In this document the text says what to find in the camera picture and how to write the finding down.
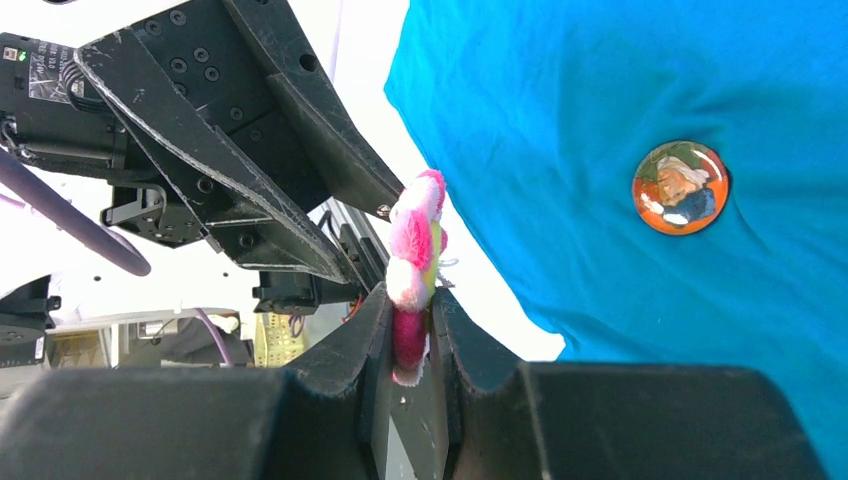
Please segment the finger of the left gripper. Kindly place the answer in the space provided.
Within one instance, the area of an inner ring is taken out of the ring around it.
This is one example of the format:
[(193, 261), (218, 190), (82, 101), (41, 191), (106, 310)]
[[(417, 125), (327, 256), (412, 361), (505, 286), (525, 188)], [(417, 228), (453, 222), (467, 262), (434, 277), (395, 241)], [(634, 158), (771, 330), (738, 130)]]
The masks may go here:
[(329, 238), (196, 112), (131, 29), (80, 47), (74, 60), (233, 263), (351, 282), (352, 270)]
[(370, 214), (393, 206), (404, 185), (355, 126), (289, 3), (224, 6), (329, 194)]

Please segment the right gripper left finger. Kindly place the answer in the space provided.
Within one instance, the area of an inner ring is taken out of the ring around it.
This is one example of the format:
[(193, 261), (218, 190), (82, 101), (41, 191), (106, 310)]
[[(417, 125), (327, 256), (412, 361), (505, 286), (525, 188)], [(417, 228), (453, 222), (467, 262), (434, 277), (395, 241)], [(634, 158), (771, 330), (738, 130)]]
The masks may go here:
[(1, 425), (5, 479), (381, 479), (391, 304), (281, 368), (52, 371)]

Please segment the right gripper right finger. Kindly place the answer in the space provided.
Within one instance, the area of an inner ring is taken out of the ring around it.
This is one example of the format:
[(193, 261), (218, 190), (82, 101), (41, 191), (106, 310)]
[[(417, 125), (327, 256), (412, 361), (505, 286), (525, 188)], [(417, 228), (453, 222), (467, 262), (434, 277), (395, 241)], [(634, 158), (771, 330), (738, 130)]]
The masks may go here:
[(527, 362), (431, 303), (448, 479), (822, 479), (779, 389), (744, 368)]

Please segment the blue t-shirt garment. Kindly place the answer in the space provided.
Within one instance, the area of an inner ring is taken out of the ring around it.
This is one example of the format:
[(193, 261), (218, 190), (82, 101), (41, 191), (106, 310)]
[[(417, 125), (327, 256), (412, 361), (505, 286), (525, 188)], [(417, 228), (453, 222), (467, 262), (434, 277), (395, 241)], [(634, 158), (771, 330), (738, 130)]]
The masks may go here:
[[(847, 5), (413, 1), (385, 87), (467, 229), (565, 361), (744, 365), (847, 475)], [(730, 179), (648, 226), (643, 158)]]

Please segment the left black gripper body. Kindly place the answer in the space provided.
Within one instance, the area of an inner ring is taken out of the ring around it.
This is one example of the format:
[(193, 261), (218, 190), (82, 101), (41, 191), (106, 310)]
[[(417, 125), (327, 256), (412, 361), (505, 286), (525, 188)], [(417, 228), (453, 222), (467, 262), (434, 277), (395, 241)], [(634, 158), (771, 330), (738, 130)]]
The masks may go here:
[(1, 37), (1, 143), (28, 166), (109, 183), (101, 221), (229, 255), (328, 255), (309, 213), (330, 192), (300, 109), (237, 11), (188, 1), (86, 46)]

